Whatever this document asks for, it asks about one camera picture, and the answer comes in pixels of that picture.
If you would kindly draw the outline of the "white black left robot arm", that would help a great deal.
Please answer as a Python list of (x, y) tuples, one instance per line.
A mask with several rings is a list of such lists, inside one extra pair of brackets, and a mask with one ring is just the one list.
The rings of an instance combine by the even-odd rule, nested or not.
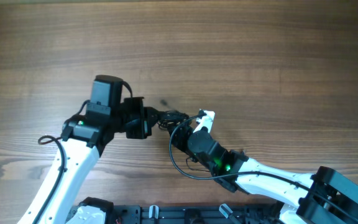
[(97, 75), (90, 99), (67, 119), (59, 138), (43, 136), (39, 143), (54, 142), (53, 164), (20, 223), (64, 223), (86, 176), (116, 133), (128, 139), (145, 139), (157, 123), (158, 110), (144, 106), (141, 97), (122, 98), (129, 84), (119, 77)]

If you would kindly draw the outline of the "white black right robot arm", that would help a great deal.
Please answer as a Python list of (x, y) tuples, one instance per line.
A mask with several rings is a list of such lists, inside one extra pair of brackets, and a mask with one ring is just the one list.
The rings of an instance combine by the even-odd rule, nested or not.
[(228, 191), (263, 195), (278, 202), (280, 223), (358, 223), (358, 185), (336, 170), (321, 166), (314, 174), (296, 173), (261, 164), (243, 152), (228, 151), (212, 138), (203, 119), (170, 121), (169, 148), (177, 148), (205, 167)]

